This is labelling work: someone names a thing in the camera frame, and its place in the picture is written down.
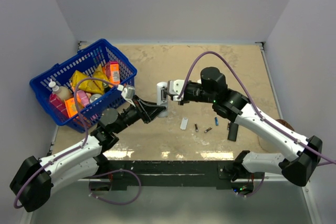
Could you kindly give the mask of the white battery cover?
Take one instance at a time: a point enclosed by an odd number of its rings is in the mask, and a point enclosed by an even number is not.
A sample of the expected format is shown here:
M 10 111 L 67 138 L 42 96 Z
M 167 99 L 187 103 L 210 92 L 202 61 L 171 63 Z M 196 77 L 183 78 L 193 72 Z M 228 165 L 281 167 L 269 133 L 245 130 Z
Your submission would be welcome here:
M 181 120 L 181 125 L 180 125 L 180 129 L 181 129 L 181 130 L 186 130 L 186 128 L 187 128 L 187 124 L 188 124 L 188 118 L 182 118 L 182 120 Z

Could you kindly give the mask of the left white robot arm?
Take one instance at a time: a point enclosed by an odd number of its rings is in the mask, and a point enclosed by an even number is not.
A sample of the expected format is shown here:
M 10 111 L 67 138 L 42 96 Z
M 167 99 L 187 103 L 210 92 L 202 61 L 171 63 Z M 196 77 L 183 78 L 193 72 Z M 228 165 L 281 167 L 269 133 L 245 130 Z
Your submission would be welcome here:
M 16 196 L 14 207 L 33 212 L 68 184 L 94 175 L 105 177 L 109 165 L 103 152 L 118 142 L 116 134 L 138 120 L 148 124 L 167 111 L 166 106 L 144 101 L 136 95 L 132 101 L 122 113 L 116 109 L 105 110 L 97 127 L 79 143 L 40 159 L 26 158 L 9 186 Z

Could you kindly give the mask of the white remote control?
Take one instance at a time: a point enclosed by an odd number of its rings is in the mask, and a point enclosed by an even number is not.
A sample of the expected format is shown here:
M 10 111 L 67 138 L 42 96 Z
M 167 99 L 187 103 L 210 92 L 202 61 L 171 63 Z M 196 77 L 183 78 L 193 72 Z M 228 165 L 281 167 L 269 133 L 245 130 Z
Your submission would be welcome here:
M 158 117 L 165 118 L 168 116 L 168 100 L 167 100 L 167 82 L 158 82 L 156 84 L 156 103 L 157 105 L 164 106 L 165 110 L 161 112 Z

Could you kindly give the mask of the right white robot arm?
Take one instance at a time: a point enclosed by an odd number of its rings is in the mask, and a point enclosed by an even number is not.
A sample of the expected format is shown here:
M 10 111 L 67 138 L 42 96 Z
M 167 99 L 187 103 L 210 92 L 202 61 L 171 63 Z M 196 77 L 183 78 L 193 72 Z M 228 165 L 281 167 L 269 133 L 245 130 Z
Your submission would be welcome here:
M 199 83 L 169 81 L 167 93 L 179 104 L 210 103 L 217 115 L 249 129 L 276 147 L 275 154 L 242 151 L 233 163 L 235 178 L 246 178 L 251 173 L 282 174 L 289 182 L 303 187 L 321 160 L 321 139 L 296 133 L 254 108 L 246 96 L 228 88 L 225 75 L 215 67 L 204 68 Z

